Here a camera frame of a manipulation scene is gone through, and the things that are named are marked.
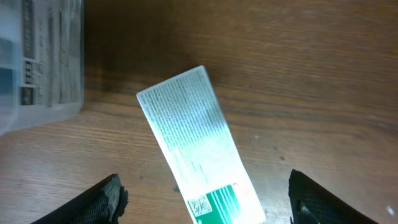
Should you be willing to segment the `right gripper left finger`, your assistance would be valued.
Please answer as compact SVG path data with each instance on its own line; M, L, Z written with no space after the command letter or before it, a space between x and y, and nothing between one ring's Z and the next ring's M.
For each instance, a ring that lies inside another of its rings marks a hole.
M129 202L118 174L111 174L32 224L117 223Z

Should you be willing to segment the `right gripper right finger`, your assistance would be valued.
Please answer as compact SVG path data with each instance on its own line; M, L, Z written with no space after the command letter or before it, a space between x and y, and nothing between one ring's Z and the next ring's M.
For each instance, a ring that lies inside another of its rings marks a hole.
M291 224L377 224L295 169L289 177L289 199L292 208Z

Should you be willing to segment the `white green medicine box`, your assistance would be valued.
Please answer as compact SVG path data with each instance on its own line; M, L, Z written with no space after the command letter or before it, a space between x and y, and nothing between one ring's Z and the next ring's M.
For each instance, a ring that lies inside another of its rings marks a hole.
M204 66L140 91L137 100L193 223L266 220Z

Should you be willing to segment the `clear plastic container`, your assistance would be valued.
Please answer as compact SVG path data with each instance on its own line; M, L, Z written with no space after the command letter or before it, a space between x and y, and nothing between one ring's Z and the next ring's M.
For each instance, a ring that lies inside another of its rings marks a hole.
M83 0L1 0L1 134L72 118L83 100Z

